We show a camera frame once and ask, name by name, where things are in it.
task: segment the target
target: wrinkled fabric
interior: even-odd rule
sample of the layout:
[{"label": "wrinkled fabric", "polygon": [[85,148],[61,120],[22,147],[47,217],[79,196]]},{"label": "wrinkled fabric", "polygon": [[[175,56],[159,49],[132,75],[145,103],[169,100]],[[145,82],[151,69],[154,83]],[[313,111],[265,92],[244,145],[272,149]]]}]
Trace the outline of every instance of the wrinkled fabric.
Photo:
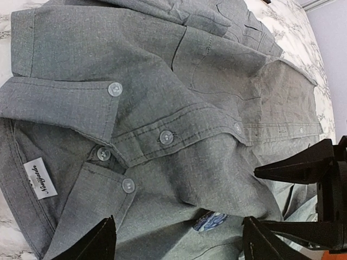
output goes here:
[{"label": "wrinkled fabric", "polygon": [[[242,0],[51,0],[11,19],[0,188],[38,259],[110,215],[117,260],[238,259],[244,217],[314,213],[314,186],[254,176],[322,128],[316,82]],[[37,158],[57,196],[37,200]],[[198,228],[209,214],[227,217]]]}]

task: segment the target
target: shirt button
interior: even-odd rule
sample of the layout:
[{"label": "shirt button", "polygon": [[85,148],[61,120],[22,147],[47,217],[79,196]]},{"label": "shirt button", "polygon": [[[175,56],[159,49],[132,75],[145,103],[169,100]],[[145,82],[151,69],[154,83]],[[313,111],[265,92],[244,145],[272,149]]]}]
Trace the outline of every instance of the shirt button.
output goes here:
[{"label": "shirt button", "polygon": [[98,150],[98,158],[100,161],[107,161],[111,157],[110,149],[102,147]]},{"label": "shirt button", "polygon": [[174,135],[168,130],[162,131],[160,134],[160,142],[163,145],[169,145],[174,141]]},{"label": "shirt button", "polygon": [[110,84],[108,87],[108,93],[111,96],[119,96],[119,95],[121,95],[122,91],[123,91],[123,87],[118,82],[114,82],[114,83]]},{"label": "shirt button", "polygon": [[135,191],[135,183],[132,179],[124,179],[122,188],[126,193],[133,193]]},{"label": "shirt button", "polygon": [[236,131],[237,131],[239,134],[242,133],[241,126],[239,125],[239,123],[236,123],[236,124],[234,125],[234,127],[235,127]]}]

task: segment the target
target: gray shirt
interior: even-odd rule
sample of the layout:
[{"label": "gray shirt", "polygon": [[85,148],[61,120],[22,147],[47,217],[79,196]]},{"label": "gray shirt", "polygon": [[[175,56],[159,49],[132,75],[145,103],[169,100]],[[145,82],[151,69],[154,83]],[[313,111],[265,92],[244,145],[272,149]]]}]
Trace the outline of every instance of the gray shirt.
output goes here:
[{"label": "gray shirt", "polygon": [[[11,19],[0,188],[38,259],[110,215],[117,260],[237,259],[243,217],[314,213],[315,186],[254,177],[322,128],[316,83],[242,0],[51,0]],[[24,166],[38,158],[45,182]],[[196,231],[208,211],[229,217]]]}]

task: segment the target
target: marble countertop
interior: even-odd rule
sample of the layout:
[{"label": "marble countertop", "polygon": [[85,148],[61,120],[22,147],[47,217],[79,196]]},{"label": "marble countertop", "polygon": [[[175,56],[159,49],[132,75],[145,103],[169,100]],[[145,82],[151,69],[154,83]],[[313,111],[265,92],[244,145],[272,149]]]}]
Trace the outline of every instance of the marble countertop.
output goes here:
[{"label": "marble countertop", "polygon": [[[38,8],[47,0],[6,0],[0,2],[0,86],[11,73],[11,12]],[[317,117],[324,133],[336,143],[330,91],[322,57],[305,11],[296,0],[245,0],[250,11],[273,33],[284,50],[282,57],[306,71],[318,82],[314,94]],[[0,191],[0,260],[35,260]]]}]

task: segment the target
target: clothing label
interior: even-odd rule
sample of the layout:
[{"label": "clothing label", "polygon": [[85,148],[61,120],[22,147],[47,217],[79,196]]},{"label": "clothing label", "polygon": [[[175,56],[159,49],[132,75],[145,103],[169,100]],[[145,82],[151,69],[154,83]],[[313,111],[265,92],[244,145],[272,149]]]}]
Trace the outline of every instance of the clothing label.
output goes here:
[{"label": "clothing label", "polygon": [[41,157],[27,162],[24,168],[38,199],[58,195]]}]

